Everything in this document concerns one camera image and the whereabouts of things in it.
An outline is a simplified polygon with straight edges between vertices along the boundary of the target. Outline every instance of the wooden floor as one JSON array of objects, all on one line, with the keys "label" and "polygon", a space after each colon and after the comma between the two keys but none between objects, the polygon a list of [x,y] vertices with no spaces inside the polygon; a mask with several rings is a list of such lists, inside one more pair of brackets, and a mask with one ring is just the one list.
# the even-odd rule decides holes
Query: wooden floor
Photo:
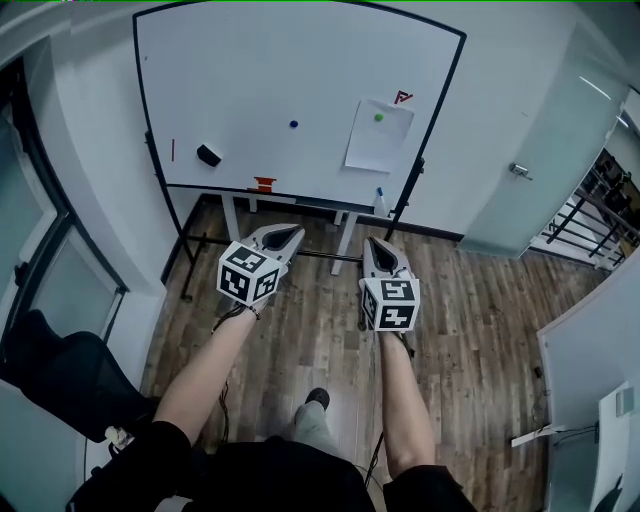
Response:
[{"label": "wooden floor", "polygon": [[[306,229],[305,248],[337,246],[335,226],[323,219],[260,212],[240,214],[239,221],[244,234],[264,224],[297,222]],[[221,209],[206,205],[193,232],[226,237],[223,226]],[[364,237],[383,233],[357,225],[351,253],[361,253]],[[532,417],[543,390],[532,371],[541,365],[536,331],[606,275],[536,253],[510,261],[458,252],[453,242],[420,235],[398,232],[393,242],[422,285],[421,315],[410,341],[439,463],[449,467],[479,511],[540,510],[546,443],[509,445],[512,437],[539,426]],[[163,394],[229,307],[215,290],[222,250],[203,250],[190,304],[179,300],[188,269],[184,254],[179,256],[147,360],[146,395]],[[327,420],[342,453],[366,467],[382,429],[379,352],[372,335],[357,329],[356,265],[345,263],[341,275],[332,277],[330,264],[299,257],[265,309],[229,378],[230,440],[259,441],[285,432],[309,390],[324,386],[331,395]],[[546,414],[542,405],[535,414],[540,422]],[[207,450],[215,450],[221,429],[217,408],[202,437]],[[374,475],[388,481],[384,453]],[[372,484],[369,490],[383,509],[379,489]]]}]

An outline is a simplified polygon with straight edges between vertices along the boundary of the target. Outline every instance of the whiteboard frame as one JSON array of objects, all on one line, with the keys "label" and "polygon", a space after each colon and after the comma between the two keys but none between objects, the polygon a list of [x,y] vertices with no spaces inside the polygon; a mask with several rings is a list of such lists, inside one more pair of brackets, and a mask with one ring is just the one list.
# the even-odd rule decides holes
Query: whiteboard frame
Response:
[{"label": "whiteboard frame", "polygon": [[[140,94],[142,97],[142,104],[143,104],[143,108],[144,108],[144,113],[145,113],[145,119],[147,122],[147,129],[149,131],[149,134],[151,136],[151,139],[154,139],[153,137],[153,129],[151,126],[151,121],[150,121],[150,117],[149,117],[149,111],[148,111],[148,107],[147,107],[147,101],[146,101],[146,96],[145,96],[145,90],[144,90],[144,83],[143,83],[143,78],[142,78],[142,71],[141,71],[141,66],[140,66],[140,52],[139,52],[139,47],[138,47],[138,24],[137,24],[137,19],[139,17],[145,16],[147,14],[151,14],[151,13],[155,13],[158,11],[162,11],[165,9],[173,9],[173,8],[177,8],[177,7],[181,7],[183,5],[189,5],[190,3],[193,2],[185,2],[185,3],[170,3],[167,5],[161,5],[152,9],[148,9],[145,11],[141,11],[138,13],[135,13],[133,15],[133,34],[134,34],[134,46],[135,46],[135,54],[136,54],[136,67],[137,67],[137,71],[138,71],[138,82],[139,82],[139,86],[140,86]],[[395,9],[393,7],[388,7],[388,6],[384,6],[384,5],[378,5],[378,4],[370,4],[370,3],[358,3],[358,2],[343,2],[343,1],[338,1],[338,3],[348,3],[348,4],[353,4],[353,5],[358,5],[360,7],[363,8],[371,8],[371,9],[376,9],[379,11],[384,11],[384,12],[388,12],[390,14],[397,14],[400,16],[404,16],[407,18],[411,18],[417,21],[421,21],[427,25],[431,25],[433,27],[439,28],[441,30],[445,30],[447,32],[450,32],[454,35],[457,35],[460,40],[458,42],[458,47],[456,49],[456,52],[454,54],[454,57],[452,59],[451,62],[451,66],[449,68],[449,71],[447,73],[447,77],[445,79],[445,82],[443,84],[442,90],[440,91],[440,96],[438,98],[438,101],[436,103],[436,107],[433,111],[433,115],[431,116],[431,119],[429,121],[429,125],[427,127],[427,131],[425,132],[425,135],[423,137],[423,140],[420,144],[420,147],[417,151],[416,157],[414,159],[414,168],[417,166],[417,164],[419,164],[420,161],[420,157],[422,156],[422,153],[427,145],[427,142],[429,140],[429,137],[431,135],[431,132],[433,131],[433,126],[435,125],[436,119],[438,117],[438,114],[440,112],[440,108],[442,107],[442,104],[444,102],[444,98],[446,97],[447,91],[449,89],[449,85],[451,83],[451,80],[453,78],[453,74],[455,72],[455,69],[457,67],[459,58],[460,58],[460,54],[462,52],[462,48],[464,46],[464,43],[466,41],[466,34],[460,30],[454,29],[452,27],[449,27],[448,25],[445,25],[443,23],[439,23],[433,20],[430,20],[428,18],[424,18],[422,16],[419,16],[417,14],[413,14],[413,13],[409,13],[409,12],[405,12],[405,11],[401,11],[398,9]],[[160,165],[160,162],[158,161],[158,165],[156,168],[156,171],[158,172],[158,174],[162,174],[162,177],[164,178],[164,173],[162,172],[162,168]],[[243,193],[247,193],[250,191],[247,191],[247,189],[236,189],[236,188],[223,188],[223,187],[215,187],[215,186],[208,186],[208,185],[191,185],[191,184],[186,184],[186,183],[167,183],[166,180],[165,181],[165,186],[167,187],[175,187],[175,188],[192,188],[192,189],[201,189],[201,190],[217,190],[220,192],[243,192]],[[398,202],[396,203],[396,207],[395,210],[397,210],[399,208],[399,205],[402,204],[402,197],[405,195],[405,189],[407,187],[407,185],[409,184],[409,182],[411,181],[411,175],[409,175],[409,177],[407,178],[407,181],[405,182],[405,186],[400,194],[400,197],[398,199]],[[320,199],[320,198],[314,198],[314,197],[307,197],[307,196],[299,196],[299,195],[294,195],[294,194],[282,194],[282,193],[277,193],[277,192],[272,192],[271,195],[273,196],[280,196],[280,197],[288,197],[288,198],[293,198],[296,199],[296,202],[299,204],[305,204],[305,205],[309,205],[309,206],[322,206],[322,207],[328,207],[331,209],[339,209],[339,210],[346,210],[346,211],[354,211],[354,212],[358,212],[358,213],[373,213],[373,207],[372,206],[365,206],[362,204],[354,204],[354,203],[346,203],[346,202],[341,202],[341,201],[332,201],[332,200],[327,200],[327,199]]]},{"label": "whiteboard frame", "polygon": [[[438,101],[436,102],[435,108],[433,110],[433,114],[431,116],[431,119],[429,121],[429,125],[427,126],[427,130],[425,132],[425,135],[422,139],[422,142],[420,144],[420,147],[417,151],[416,157],[414,159],[414,163],[412,165],[411,171],[409,173],[409,176],[407,177],[407,180],[402,188],[402,192],[400,193],[400,197],[398,198],[398,201],[396,202],[395,207],[391,210],[390,214],[393,213],[393,219],[390,223],[390,226],[387,230],[387,233],[385,235],[385,240],[389,240],[391,238],[391,235],[393,234],[393,231],[396,227],[396,225],[398,224],[400,217],[402,216],[402,212],[404,211],[404,208],[407,206],[408,201],[409,201],[409,196],[411,195],[411,192],[413,191],[413,187],[415,186],[416,181],[418,180],[418,178],[420,177],[420,175],[424,172],[423,166],[424,166],[424,159],[422,157],[422,154],[425,150],[425,147],[427,145],[427,142],[429,141],[429,138],[431,136],[431,133],[433,132],[433,127],[435,126],[436,120],[438,119],[438,115],[440,114],[440,109],[442,108],[442,104],[444,103],[444,100],[446,98],[447,92],[449,91],[449,86],[451,84],[451,80],[453,79],[453,75],[455,73],[455,70],[458,66],[458,62],[460,60],[460,55],[462,54],[462,49],[464,47],[464,44],[466,42],[467,39],[467,34],[455,29],[453,27],[450,27],[448,25],[445,25],[444,23],[440,23],[434,20],[431,20],[429,18],[425,18],[423,16],[419,16],[417,14],[414,13],[410,13],[410,12],[406,12],[406,11],[402,11],[399,9],[396,9],[394,7],[389,7],[386,5],[380,5],[380,4],[373,4],[373,3],[360,3],[360,2],[352,2],[352,1],[345,1],[345,0],[336,0],[337,3],[345,3],[345,4],[351,4],[351,5],[357,5],[360,6],[362,8],[369,8],[369,9],[376,9],[379,11],[384,11],[387,12],[389,14],[396,14],[399,16],[404,16],[413,20],[417,20],[420,22],[423,22],[427,25],[431,25],[433,27],[445,30],[449,33],[452,33],[454,35],[457,35],[460,39],[458,41],[458,46],[456,48],[456,51],[454,53],[453,59],[451,61],[451,66],[449,67],[449,71],[447,72],[447,76],[445,78],[444,84],[442,86],[442,89],[440,91],[440,95],[438,97]],[[153,136],[153,129],[151,127],[151,120],[149,118],[149,109],[147,107],[147,100],[146,100],[146,96],[145,96],[145,90],[144,90],[144,83],[143,83],[143,79],[142,79],[142,69],[140,66],[140,49],[138,46],[138,23],[137,20],[139,17],[145,16],[147,14],[151,14],[151,13],[155,13],[158,11],[162,11],[165,9],[175,9],[177,7],[181,7],[183,5],[190,5],[192,3],[197,3],[197,2],[178,2],[178,3],[168,3],[166,5],[161,5],[152,9],[147,9],[145,11],[140,11],[137,12],[133,15],[133,43],[134,43],[134,48],[135,48],[135,57],[136,57],[136,69],[138,71],[138,85],[140,86],[140,95],[142,97],[142,106],[144,109],[144,116],[145,116],[145,120],[147,123],[147,132],[145,133],[145,138],[147,141],[147,146],[149,148],[149,153],[151,155],[151,160],[153,162],[153,166],[154,169],[156,171],[156,177],[158,178],[158,183],[160,184],[160,189],[162,190],[162,195],[165,199],[165,202],[167,203],[167,207],[169,209],[169,213],[171,215],[171,219],[174,223],[174,226],[178,232],[178,237],[179,237],[179,241],[182,245],[182,247],[184,248],[187,257],[190,260],[191,263],[191,268],[189,271],[189,275],[187,276],[187,280],[185,281],[185,284],[183,286],[183,293],[182,296],[183,298],[187,298],[188,296],[186,295],[186,288],[188,286],[189,280],[190,280],[190,276],[193,273],[193,269],[194,266],[196,264],[197,261],[197,257],[198,257],[198,253],[200,252],[200,249],[202,247],[203,243],[222,243],[222,241],[219,240],[204,240],[204,239],[199,239],[198,240],[198,248],[196,250],[195,256],[194,253],[191,251],[191,248],[189,247],[189,243],[188,240],[189,239],[194,239],[194,237],[190,237],[188,235],[188,233],[185,233],[185,231],[182,228],[182,224],[180,223],[180,221],[178,220],[178,216],[176,214],[175,208],[173,206],[173,202],[171,200],[171,196],[169,194],[169,188],[189,188],[189,189],[197,189],[197,190],[210,190],[210,191],[217,191],[217,192],[228,192],[228,193],[242,193],[243,195],[246,194],[251,194],[252,191],[251,190],[246,190],[246,189],[235,189],[235,188],[222,188],[222,187],[213,187],[213,186],[205,186],[205,185],[191,185],[191,184],[186,184],[186,183],[167,183],[164,172],[162,170],[162,165],[160,163],[160,158],[158,156],[158,151],[157,151],[157,147],[156,147],[156,143],[155,143],[155,139]],[[271,193],[266,193],[264,191],[261,192],[256,192],[255,194],[256,196],[265,196],[265,195],[271,195],[274,197],[286,197],[286,198],[291,198],[294,199],[296,201],[296,204],[301,204],[301,205],[306,205],[306,206],[315,206],[315,207],[321,207],[321,208],[328,208],[328,209],[332,209],[332,210],[344,210],[344,211],[348,211],[348,212],[355,212],[355,213],[367,213],[367,214],[373,214],[373,206],[365,206],[365,205],[361,205],[361,204],[355,204],[355,203],[345,203],[345,202],[341,202],[341,201],[332,201],[332,200],[327,200],[327,199],[321,199],[321,198],[313,198],[313,197],[307,197],[307,196],[298,196],[298,195],[292,195],[292,194],[282,194],[282,193],[277,193],[277,192],[271,192]],[[336,254],[324,254],[324,253],[314,253],[314,254],[307,254],[309,256],[318,256],[318,257],[324,257],[324,258],[331,258],[331,259],[336,259],[336,260],[346,260],[347,258],[344,256],[339,256]]]}]

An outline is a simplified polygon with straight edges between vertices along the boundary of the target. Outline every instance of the red object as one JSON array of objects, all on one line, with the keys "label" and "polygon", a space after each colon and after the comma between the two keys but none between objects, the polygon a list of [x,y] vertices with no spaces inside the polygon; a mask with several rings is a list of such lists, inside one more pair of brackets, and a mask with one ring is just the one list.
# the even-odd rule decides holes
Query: red object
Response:
[{"label": "red object", "polygon": [[408,92],[404,92],[404,91],[398,91],[394,105],[397,105],[398,102],[402,103],[403,101],[407,101],[408,99],[411,99],[411,98],[413,98],[413,94],[409,94]]},{"label": "red object", "polygon": [[272,192],[271,185],[274,181],[278,181],[275,178],[262,178],[260,176],[254,176],[256,181],[258,182],[258,188],[248,188],[247,190],[251,190],[253,192],[265,192],[270,194]]}]

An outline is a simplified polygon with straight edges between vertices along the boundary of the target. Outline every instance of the window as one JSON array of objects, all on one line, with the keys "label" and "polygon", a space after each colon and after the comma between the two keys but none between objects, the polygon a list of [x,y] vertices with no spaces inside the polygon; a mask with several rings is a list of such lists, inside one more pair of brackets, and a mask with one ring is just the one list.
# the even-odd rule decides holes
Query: window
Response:
[{"label": "window", "polygon": [[47,159],[22,60],[0,71],[0,333],[40,309],[59,336],[106,341],[126,291],[69,204]]}]

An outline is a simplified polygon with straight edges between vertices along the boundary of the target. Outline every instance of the baseboard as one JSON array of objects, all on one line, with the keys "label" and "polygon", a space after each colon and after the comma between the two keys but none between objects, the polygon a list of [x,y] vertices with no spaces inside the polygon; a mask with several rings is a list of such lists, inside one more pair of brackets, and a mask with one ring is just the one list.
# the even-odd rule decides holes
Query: baseboard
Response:
[{"label": "baseboard", "polygon": [[[242,208],[246,211],[249,211],[249,200],[244,197],[234,197],[233,202],[236,207]],[[185,232],[189,233],[193,226],[193,223],[196,220],[198,215],[198,211],[200,207],[204,204],[222,204],[222,199],[218,194],[210,194],[204,193],[201,194],[196,204],[193,206],[187,221],[184,224]],[[290,204],[290,203],[278,203],[273,201],[262,201],[258,200],[258,211],[271,211],[271,212],[282,212],[282,213],[290,213],[292,215],[304,215],[305,217],[316,217],[329,221],[333,221],[336,215],[335,210],[329,210],[327,208],[317,208],[313,206],[306,206],[301,204]],[[380,228],[389,228],[391,226],[391,219],[381,219],[379,217],[370,217],[368,215],[360,215],[358,217],[358,224],[363,224],[365,226],[375,226]],[[414,233],[416,235],[423,236],[431,236],[434,238],[442,238],[444,240],[452,240],[454,242],[459,242],[462,240],[463,235],[460,233],[453,233],[451,231],[444,231],[442,229],[428,228],[426,226],[418,226],[416,224],[409,224],[406,222],[398,222],[396,225],[396,231],[403,231],[406,233]],[[180,252],[181,244],[180,238],[176,239],[176,243],[173,245],[173,249],[171,249],[171,253],[169,254],[169,258],[167,259],[167,263],[164,266],[162,271],[162,275],[160,280],[162,284],[166,285],[167,280],[169,279],[169,274],[171,273],[171,269],[178,257],[178,253]]]},{"label": "baseboard", "polygon": [[[375,226],[379,228],[389,228],[391,226],[391,219],[382,219],[380,217],[369,217],[360,215],[358,217],[358,224],[364,224],[365,226]],[[451,240],[453,242],[459,242],[464,235],[460,233],[454,233],[452,231],[445,231],[443,229],[429,228],[427,226],[418,226],[417,224],[409,224],[407,222],[398,222],[396,224],[396,231],[403,231],[405,233],[413,233],[415,235],[432,236],[434,238],[442,238],[444,240]]]}]

